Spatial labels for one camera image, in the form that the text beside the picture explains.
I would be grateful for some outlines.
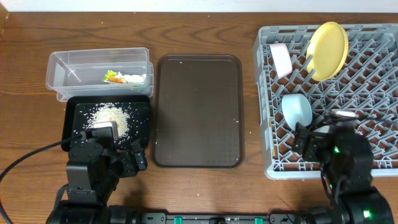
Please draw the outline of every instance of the black tray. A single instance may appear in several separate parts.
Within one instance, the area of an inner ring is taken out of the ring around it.
[[[158,63],[151,156],[160,167],[233,168],[243,160],[241,62],[166,55]]]
[[[101,103],[115,103],[115,107],[122,107],[125,112],[133,115],[127,120],[131,124],[128,132],[130,138],[124,137],[116,141],[116,149],[129,147],[130,143],[139,137],[144,138],[143,148],[148,145],[150,104],[146,96],[75,96],[70,98],[65,112],[62,139],[80,134],[80,131],[84,130],[83,125],[87,124],[88,116],[91,114],[90,109],[101,106]],[[62,150],[69,151],[71,144],[62,144]]]

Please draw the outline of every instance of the green connector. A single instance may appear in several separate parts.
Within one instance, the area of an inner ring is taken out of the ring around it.
[[[182,224],[182,217],[174,217],[174,224]]]
[[[254,224],[262,224],[262,223],[263,223],[262,218],[255,218],[254,219]]]

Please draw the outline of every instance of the green led light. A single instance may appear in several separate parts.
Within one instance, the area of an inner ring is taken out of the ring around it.
[[[372,213],[369,210],[364,210],[363,211],[363,217],[364,218],[371,218],[372,217]]]

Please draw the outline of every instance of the yellow plate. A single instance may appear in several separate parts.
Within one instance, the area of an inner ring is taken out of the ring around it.
[[[306,58],[313,55],[307,66],[308,72],[315,69],[312,78],[324,81],[335,76],[346,60],[348,38],[346,31],[335,22],[327,22],[312,35]]]

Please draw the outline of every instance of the clear plastic container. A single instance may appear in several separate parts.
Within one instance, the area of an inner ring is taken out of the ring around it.
[[[108,70],[146,75],[142,83],[102,82]],[[54,52],[50,55],[45,86],[59,101],[73,96],[146,95],[154,90],[154,67],[146,48]]]

